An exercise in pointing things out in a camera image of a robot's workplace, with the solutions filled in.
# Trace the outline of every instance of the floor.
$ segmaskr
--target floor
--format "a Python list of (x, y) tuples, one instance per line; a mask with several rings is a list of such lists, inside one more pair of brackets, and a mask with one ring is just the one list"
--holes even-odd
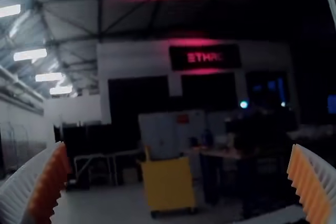
[(240, 218), (241, 206), (234, 200), (212, 208), (202, 203), (201, 193), (196, 198), (198, 214), (170, 213), (153, 220), (141, 184), (64, 192), (51, 220), (53, 224), (225, 224)]

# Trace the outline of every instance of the red sign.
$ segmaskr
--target red sign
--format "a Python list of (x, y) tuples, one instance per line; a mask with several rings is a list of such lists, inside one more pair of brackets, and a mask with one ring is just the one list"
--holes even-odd
[(240, 68), (239, 48), (235, 44), (204, 47), (170, 47), (172, 69)]
[(224, 60), (222, 54), (219, 52), (189, 52), (187, 57), (189, 63)]

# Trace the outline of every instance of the ceiling light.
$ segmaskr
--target ceiling light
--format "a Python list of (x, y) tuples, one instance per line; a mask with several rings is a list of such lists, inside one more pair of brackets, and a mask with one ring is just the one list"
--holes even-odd
[(50, 94), (69, 94), (72, 92), (72, 86), (58, 86), (50, 89)]
[(21, 5), (11, 5), (0, 8), (0, 18), (16, 15), (21, 12)]
[(22, 51), (22, 52), (16, 52), (14, 54), (14, 61), (34, 60), (34, 59), (44, 58), (46, 56), (47, 56), (47, 50), (45, 48), (35, 49), (35, 50), (30, 50), (30, 51)]
[(42, 73), (35, 75), (35, 81), (60, 81), (62, 73)]

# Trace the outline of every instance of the table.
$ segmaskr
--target table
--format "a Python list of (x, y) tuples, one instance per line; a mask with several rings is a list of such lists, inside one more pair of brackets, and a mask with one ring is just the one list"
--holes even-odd
[[(259, 191), (265, 193), (266, 190), (270, 190), (266, 187), (265, 189), (262, 189), (264, 177), (260, 177), (257, 173), (257, 167), (260, 166), (259, 162), (264, 158), (272, 159), (271, 161), (275, 167), (275, 176), (282, 174), (279, 173), (279, 171), (283, 170), (283, 168), (280, 166), (282, 162), (280, 161), (279, 157), (281, 157), (281, 155), (279, 155), (278, 151), (268, 151), (263, 153), (264, 155), (261, 155), (260, 152), (255, 151), (250, 155), (242, 155), (239, 151), (233, 148), (223, 150), (215, 148), (193, 148), (185, 151), (184, 153), (199, 154), (200, 156), (199, 160), (201, 164), (205, 202), (211, 205), (216, 205), (221, 197), (221, 193), (219, 192), (225, 191), (229, 192), (229, 194), (232, 194), (233, 192), (243, 202), (243, 215), (245, 218), (249, 218), (255, 211), (255, 208), (263, 209), (264, 207), (263, 205), (254, 205), (255, 200), (258, 199), (257, 192)], [(225, 181), (225, 172), (223, 170), (224, 159), (235, 161), (237, 164), (237, 182), (235, 183), (234, 188), (236, 190), (232, 190), (232, 188), (228, 189), (223, 186), (223, 182)]]
[[(82, 174), (82, 172), (89, 166), (91, 161), (95, 158), (106, 158), (107, 160), (107, 166), (108, 166), (108, 172), (109, 172), (109, 182), (112, 184), (112, 172), (111, 172), (111, 164), (110, 164), (110, 158), (113, 160), (113, 167), (114, 167), (114, 180), (116, 186), (118, 185), (117, 180), (117, 163), (116, 163), (116, 157), (118, 156), (127, 156), (127, 155), (135, 155), (141, 153), (141, 149), (135, 149), (130, 151), (123, 151), (123, 152), (116, 152), (111, 154), (102, 154), (102, 153), (95, 153), (95, 154), (89, 154), (89, 155), (80, 155), (76, 156), (73, 159), (73, 162), (75, 164), (75, 176), (76, 180), (78, 180), (79, 176)], [(80, 160), (86, 159), (87, 161), (83, 165), (83, 167), (78, 170), (77, 162)]]

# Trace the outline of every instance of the yellow bin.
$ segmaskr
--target yellow bin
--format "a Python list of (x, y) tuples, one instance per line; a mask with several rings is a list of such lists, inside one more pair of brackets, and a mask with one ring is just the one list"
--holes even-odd
[(146, 162), (141, 163), (145, 193), (151, 216), (159, 211), (188, 208), (197, 211), (189, 159), (181, 157), (151, 161), (146, 148)]

